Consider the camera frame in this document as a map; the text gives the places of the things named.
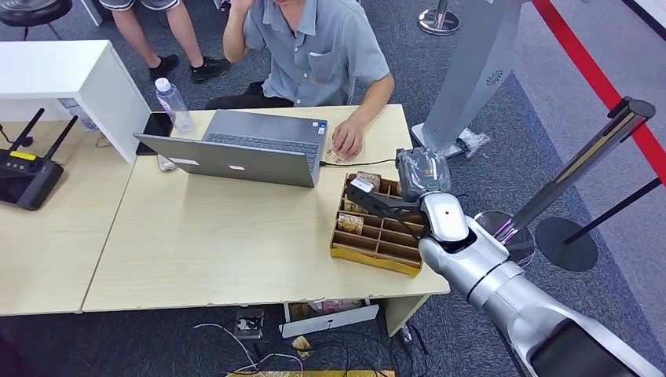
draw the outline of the red barrier rope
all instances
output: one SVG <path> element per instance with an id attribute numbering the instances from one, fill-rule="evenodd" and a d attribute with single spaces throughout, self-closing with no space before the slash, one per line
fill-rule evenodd
<path id="1" fill-rule="evenodd" d="M 601 68 L 596 64 L 592 56 L 586 51 L 583 44 L 569 25 L 566 24 L 560 13 L 555 9 L 550 0 L 534 0 L 536 7 L 546 25 L 551 29 L 555 38 L 560 42 L 569 59 L 576 65 L 580 74 L 583 75 L 592 90 L 597 94 L 604 105 L 610 110 L 620 101 L 620 94 L 613 84 L 610 83 Z M 643 156 L 652 167 L 652 170 L 666 185 L 666 152 L 659 145 L 650 129 L 645 123 L 639 126 L 631 134 L 638 145 Z"/>

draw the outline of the person's leg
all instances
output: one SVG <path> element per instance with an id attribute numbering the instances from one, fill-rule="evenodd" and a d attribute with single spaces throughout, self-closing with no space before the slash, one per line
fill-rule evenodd
<path id="1" fill-rule="evenodd" d="M 181 44 L 190 64 L 193 67 L 201 67 L 203 65 L 203 56 L 196 41 L 192 20 L 189 18 L 189 13 L 185 5 L 179 2 L 175 7 L 168 9 L 166 11 L 166 18 L 169 20 L 171 32 L 174 33 L 174 37 Z"/>
<path id="2" fill-rule="evenodd" d="M 206 110 L 219 108 L 231 110 L 234 108 L 290 108 L 294 102 L 280 97 L 264 97 L 263 94 L 240 94 L 239 96 L 225 96 L 214 98 L 206 104 Z"/>
<path id="3" fill-rule="evenodd" d="M 144 31 L 139 25 L 134 11 L 130 7 L 125 10 L 112 10 L 113 20 L 115 26 L 118 27 L 120 34 L 124 39 L 134 48 L 134 50 L 141 55 L 149 68 L 155 68 L 159 65 L 160 59 L 152 50 L 148 41 L 146 41 Z"/>

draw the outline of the shirt pocket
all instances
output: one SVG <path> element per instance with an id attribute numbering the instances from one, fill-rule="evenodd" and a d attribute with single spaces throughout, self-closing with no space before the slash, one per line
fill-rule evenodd
<path id="1" fill-rule="evenodd" d="M 310 81 L 315 84 L 338 84 L 342 77 L 340 54 L 335 51 L 328 53 L 308 52 Z"/>

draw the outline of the cardboard box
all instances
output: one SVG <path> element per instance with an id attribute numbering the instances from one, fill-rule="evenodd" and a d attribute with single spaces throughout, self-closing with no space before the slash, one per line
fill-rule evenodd
<path id="1" fill-rule="evenodd" d="M 363 218 L 363 230 L 357 235 L 337 230 L 336 227 L 331 238 L 331 256 L 409 276 L 418 275 L 423 260 L 419 254 L 418 243 L 412 234 L 420 236 L 423 231 L 421 216 L 419 214 L 401 216 L 409 227 L 408 231 L 393 218 L 378 218 L 371 214 L 345 211 L 346 186 L 355 177 L 355 174 L 347 174 L 335 218 L 337 221 L 339 214 L 351 214 Z M 391 199 L 401 199 L 397 181 L 382 179 L 379 190 L 375 189 L 375 192 Z"/>

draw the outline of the silver laptop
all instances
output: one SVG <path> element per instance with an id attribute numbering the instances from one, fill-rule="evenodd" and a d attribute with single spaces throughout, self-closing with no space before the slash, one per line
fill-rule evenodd
<path id="1" fill-rule="evenodd" d="M 203 140 L 134 134 L 190 174 L 314 187 L 327 122 L 217 110 Z"/>

